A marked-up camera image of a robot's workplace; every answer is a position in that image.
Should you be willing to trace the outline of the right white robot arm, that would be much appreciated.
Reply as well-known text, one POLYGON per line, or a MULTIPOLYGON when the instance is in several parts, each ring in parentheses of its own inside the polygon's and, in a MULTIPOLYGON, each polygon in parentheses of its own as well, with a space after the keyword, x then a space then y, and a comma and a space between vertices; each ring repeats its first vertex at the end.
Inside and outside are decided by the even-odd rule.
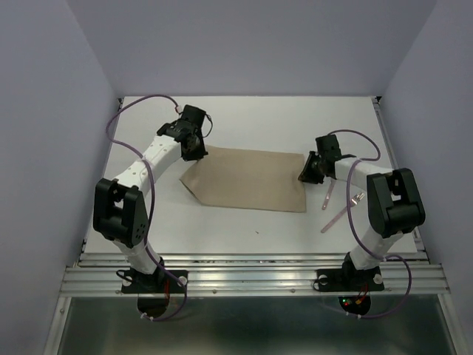
POLYGON ((356 246, 347 253, 340 280, 348 288, 357 288, 372 271, 388 260, 403 260, 390 249, 404 235, 413 232, 426 219, 418 185, 411 169, 385 169, 376 166, 381 150, 372 138, 363 133, 375 149, 375 156, 360 158, 344 154, 339 146, 338 131, 317 137, 316 150, 309 153, 299 180, 321 184, 325 178, 344 181, 347 218, 356 246), (352 187, 367 196, 367 216, 370 226, 363 237, 355 230, 351 211, 352 187))

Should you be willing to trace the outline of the pink handled fork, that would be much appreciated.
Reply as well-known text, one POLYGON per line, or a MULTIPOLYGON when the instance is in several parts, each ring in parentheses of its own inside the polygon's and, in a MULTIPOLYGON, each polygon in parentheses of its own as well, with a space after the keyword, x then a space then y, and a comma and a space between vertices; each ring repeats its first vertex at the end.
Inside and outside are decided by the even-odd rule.
MULTIPOLYGON (((358 194, 354 195, 350 199, 350 206, 354 207, 357 206, 360 201, 364 198, 365 193, 359 192, 358 194)), ((330 228, 332 228, 345 214, 347 213, 347 207, 344 207, 334 218, 332 218, 327 225, 325 225, 321 229, 321 233, 327 232, 330 228)))

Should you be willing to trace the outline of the beige cloth napkin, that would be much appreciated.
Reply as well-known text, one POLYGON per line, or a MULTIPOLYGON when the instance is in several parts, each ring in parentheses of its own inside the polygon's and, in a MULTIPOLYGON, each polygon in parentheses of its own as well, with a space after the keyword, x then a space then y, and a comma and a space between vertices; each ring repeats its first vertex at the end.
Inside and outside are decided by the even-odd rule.
POLYGON ((306 212, 304 155, 210 146, 181 183, 204 206, 306 212))

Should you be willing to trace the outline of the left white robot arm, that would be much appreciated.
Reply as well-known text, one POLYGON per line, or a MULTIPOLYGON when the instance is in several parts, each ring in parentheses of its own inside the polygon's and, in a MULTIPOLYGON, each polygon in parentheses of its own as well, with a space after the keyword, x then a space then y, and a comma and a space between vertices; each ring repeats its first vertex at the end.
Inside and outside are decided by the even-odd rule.
POLYGON ((157 179, 179 159, 195 161, 204 158, 202 127, 209 119, 206 111, 186 105, 177 120, 163 124, 145 152, 111 180, 102 178, 96 184, 92 217, 93 229, 111 241, 130 264, 130 275, 124 279, 147 291, 157 291, 165 279, 164 262, 149 245, 150 219, 154 212, 146 208, 145 199, 155 202, 157 179))

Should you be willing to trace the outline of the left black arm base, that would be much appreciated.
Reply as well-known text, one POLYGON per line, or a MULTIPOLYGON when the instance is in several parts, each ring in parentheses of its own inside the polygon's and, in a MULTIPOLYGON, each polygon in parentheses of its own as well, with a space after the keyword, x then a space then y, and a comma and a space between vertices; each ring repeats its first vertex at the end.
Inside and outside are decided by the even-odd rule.
POLYGON ((143 274, 133 268, 119 269, 115 274, 121 279, 123 294, 184 294, 184 287, 160 270, 143 274))

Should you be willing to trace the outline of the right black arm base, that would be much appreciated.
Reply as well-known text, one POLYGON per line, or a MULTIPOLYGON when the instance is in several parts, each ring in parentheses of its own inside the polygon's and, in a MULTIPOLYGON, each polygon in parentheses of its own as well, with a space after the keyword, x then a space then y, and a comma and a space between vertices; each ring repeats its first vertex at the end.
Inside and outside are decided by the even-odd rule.
POLYGON ((320 292, 383 291, 384 282, 379 266, 358 270, 347 253, 340 268, 316 270, 313 288, 320 292))

